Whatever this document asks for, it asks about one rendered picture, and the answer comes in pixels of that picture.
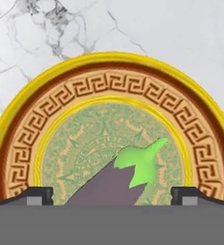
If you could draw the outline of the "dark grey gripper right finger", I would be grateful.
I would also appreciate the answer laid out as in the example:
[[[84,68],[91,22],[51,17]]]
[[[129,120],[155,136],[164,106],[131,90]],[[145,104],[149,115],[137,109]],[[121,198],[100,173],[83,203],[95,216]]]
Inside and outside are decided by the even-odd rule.
[[[172,187],[170,194],[172,206],[224,205],[224,201],[208,197],[196,187]]]

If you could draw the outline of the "purple eggplant with green stem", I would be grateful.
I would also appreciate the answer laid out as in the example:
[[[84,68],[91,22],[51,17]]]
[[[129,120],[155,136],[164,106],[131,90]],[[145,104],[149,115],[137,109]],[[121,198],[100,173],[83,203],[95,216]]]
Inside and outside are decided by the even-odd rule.
[[[127,146],[66,202],[67,206],[133,206],[156,179],[156,155],[168,142],[159,138],[147,147]]]

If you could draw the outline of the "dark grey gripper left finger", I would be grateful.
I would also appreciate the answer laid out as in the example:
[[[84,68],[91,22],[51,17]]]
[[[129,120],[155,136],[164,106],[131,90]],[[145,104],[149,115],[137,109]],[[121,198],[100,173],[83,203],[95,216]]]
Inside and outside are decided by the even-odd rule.
[[[0,206],[52,206],[52,187],[29,187],[17,196],[0,201]]]

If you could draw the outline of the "yellow rimmed patterned plate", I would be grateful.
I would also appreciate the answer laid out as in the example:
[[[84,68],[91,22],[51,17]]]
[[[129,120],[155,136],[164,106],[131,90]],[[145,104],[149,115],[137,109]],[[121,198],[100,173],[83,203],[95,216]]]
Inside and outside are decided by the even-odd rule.
[[[0,119],[0,201],[29,187],[68,199],[127,146],[168,142],[155,182],[134,205],[166,205],[172,187],[224,201],[224,114],[191,78],[161,61],[98,53],[31,81]]]

